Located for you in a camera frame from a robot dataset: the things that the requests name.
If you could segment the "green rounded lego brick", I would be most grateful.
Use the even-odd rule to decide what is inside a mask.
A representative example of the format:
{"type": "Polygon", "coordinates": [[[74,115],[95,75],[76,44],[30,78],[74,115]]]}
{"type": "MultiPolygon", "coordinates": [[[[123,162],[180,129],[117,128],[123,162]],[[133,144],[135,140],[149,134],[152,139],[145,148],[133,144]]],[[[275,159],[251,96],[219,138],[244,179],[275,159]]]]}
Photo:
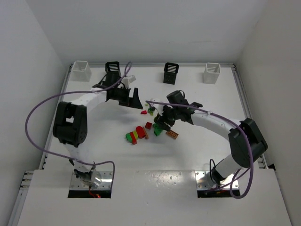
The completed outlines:
{"type": "Polygon", "coordinates": [[[156,136],[159,136],[163,131],[163,129],[156,123],[153,124],[153,129],[156,136]]]}

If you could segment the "brown long lego plate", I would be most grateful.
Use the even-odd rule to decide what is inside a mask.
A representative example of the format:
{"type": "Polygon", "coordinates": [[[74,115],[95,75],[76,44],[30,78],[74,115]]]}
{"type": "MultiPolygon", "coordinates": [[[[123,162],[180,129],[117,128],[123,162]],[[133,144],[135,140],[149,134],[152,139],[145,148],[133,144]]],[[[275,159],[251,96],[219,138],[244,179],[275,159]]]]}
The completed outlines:
{"type": "Polygon", "coordinates": [[[179,136],[178,133],[170,130],[170,131],[167,131],[166,134],[171,137],[172,139],[177,139],[177,137],[179,136]]]}

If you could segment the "red lego brick mid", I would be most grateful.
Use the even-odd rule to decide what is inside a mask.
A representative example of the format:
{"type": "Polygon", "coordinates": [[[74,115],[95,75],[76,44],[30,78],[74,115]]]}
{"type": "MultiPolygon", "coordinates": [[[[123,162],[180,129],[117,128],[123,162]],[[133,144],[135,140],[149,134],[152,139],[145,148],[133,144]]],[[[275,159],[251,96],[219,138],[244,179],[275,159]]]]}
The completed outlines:
{"type": "Polygon", "coordinates": [[[145,128],[146,129],[151,129],[152,128],[152,123],[151,122],[146,122],[145,128]]]}

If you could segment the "green rounded end lego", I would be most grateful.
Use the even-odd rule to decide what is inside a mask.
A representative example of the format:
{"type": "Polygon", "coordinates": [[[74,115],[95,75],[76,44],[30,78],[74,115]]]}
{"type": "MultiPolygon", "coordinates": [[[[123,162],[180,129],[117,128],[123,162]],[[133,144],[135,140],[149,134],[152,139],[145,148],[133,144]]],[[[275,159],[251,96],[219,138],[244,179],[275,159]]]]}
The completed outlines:
{"type": "Polygon", "coordinates": [[[132,138],[131,138],[130,133],[126,134],[126,139],[127,139],[128,142],[132,143],[132,138]]]}

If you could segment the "tan thin lego plate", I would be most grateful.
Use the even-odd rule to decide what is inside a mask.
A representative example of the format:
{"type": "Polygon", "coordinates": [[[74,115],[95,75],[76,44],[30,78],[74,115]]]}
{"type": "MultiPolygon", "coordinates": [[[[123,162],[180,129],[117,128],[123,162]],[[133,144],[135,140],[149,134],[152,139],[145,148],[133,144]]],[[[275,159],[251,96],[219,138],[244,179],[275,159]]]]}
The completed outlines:
{"type": "Polygon", "coordinates": [[[148,133],[146,130],[144,130],[145,139],[149,139],[148,133]]]}

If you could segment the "lime rounded lego brick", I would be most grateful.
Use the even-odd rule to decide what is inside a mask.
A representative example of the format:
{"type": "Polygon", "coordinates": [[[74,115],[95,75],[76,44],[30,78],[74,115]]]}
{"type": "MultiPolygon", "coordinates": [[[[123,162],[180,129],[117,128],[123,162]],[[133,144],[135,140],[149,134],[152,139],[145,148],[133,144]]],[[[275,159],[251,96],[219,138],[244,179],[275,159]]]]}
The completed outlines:
{"type": "Polygon", "coordinates": [[[138,133],[137,133],[137,131],[136,131],[136,130],[134,130],[132,133],[133,133],[133,135],[134,135],[135,139],[138,139],[138,138],[139,138],[139,136],[138,136],[138,133]]]}

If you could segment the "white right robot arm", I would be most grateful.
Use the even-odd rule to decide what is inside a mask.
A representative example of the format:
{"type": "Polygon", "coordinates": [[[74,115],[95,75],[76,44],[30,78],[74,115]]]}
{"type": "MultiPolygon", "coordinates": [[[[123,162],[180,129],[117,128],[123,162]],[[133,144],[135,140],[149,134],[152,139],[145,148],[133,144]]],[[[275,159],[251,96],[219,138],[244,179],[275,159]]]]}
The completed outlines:
{"type": "Polygon", "coordinates": [[[217,163],[207,174],[210,187],[220,185],[233,172],[250,168],[267,149],[268,144],[253,119],[230,120],[210,111],[202,110],[202,104],[189,103],[184,93],[176,90],[167,95],[168,102],[152,99],[148,103],[157,110],[155,123],[170,131],[176,120],[210,130],[230,144],[230,154],[217,163]]]}

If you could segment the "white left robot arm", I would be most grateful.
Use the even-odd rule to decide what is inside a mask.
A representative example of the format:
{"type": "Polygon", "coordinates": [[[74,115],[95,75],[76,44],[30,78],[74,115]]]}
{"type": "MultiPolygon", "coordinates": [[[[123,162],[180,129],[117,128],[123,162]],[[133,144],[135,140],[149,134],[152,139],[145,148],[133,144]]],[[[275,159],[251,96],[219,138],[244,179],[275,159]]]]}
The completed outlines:
{"type": "Polygon", "coordinates": [[[91,182],[96,167],[95,163],[86,167],[82,160],[87,153],[82,144],[88,134],[88,114],[108,100],[116,100],[121,106],[142,109],[138,88],[134,88],[132,97],[129,96],[130,90],[130,88],[117,86],[108,90],[105,86],[93,87],[90,92],[71,102],[62,101],[58,104],[53,135],[68,150],[77,178],[91,182]]]}

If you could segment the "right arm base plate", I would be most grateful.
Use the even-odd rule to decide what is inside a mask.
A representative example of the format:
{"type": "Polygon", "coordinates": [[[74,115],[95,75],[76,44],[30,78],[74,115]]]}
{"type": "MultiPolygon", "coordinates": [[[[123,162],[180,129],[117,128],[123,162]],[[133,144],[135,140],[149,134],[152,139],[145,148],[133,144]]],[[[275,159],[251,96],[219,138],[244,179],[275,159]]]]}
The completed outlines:
{"type": "Polygon", "coordinates": [[[230,190],[230,183],[233,177],[234,173],[230,174],[224,180],[215,180],[213,176],[210,176],[209,171],[195,171],[195,179],[198,191],[230,190]]]}

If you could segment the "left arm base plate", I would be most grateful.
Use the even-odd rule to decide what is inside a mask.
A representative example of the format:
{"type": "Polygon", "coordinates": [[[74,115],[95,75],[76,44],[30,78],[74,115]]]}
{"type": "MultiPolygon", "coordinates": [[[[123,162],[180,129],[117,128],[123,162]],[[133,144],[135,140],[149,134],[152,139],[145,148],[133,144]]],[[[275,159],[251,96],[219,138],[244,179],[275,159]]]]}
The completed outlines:
{"type": "Polygon", "coordinates": [[[110,190],[112,184],[112,171],[95,171],[92,173],[91,179],[76,178],[75,173],[72,173],[70,181],[70,190],[110,190]]]}

